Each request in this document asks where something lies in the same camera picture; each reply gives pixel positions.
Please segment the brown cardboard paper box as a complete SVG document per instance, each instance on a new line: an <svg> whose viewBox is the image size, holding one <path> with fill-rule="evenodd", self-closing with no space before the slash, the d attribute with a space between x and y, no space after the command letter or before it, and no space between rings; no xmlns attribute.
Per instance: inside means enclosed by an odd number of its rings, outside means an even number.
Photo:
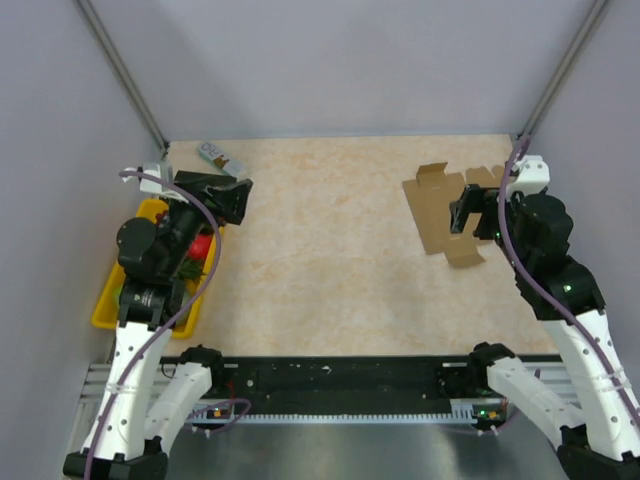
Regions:
<svg viewBox="0 0 640 480"><path fill-rule="evenodd" d="M496 165L448 173L446 167L445 162L422 165L415 178L404 181L402 187L425 253L444 255L454 269L476 267L485 262L479 248L488 243L473 236L480 216L470 215L464 231L452 234L449 206L460 198L469 183L498 187L504 168Z"/></svg>

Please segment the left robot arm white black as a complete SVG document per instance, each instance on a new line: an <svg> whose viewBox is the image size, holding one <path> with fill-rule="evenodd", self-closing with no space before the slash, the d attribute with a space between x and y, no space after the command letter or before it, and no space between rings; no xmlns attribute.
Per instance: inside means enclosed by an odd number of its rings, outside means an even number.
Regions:
<svg viewBox="0 0 640 480"><path fill-rule="evenodd" d="M116 236L124 271L114 357L94 423L82 445L68 454L69 479L163 479L172 445L200 399L226 387L221 354L191 347L157 400L151 398L161 357L175 324L190 312L216 271L211 266L186 298L179 270L205 226L242 223L253 183L229 175L180 171L148 164L120 172L139 188L168 201L160 222L134 217Z"/></svg>

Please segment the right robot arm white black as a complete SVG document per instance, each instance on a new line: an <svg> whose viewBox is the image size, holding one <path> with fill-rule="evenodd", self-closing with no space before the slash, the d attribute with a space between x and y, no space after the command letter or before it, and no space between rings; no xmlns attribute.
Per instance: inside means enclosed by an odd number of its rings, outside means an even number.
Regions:
<svg viewBox="0 0 640 480"><path fill-rule="evenodd" d="M494 241L509 260L516 287L553 339L579 404L562 400L501 343L474 347L469 388L509 400L544 434L568 478L638 478L639 402L614 348L599 286L568 253L573 220L564 204L544 191L505 195L469 184L450 210L454 233L479 214L475 237Z"/></svg>

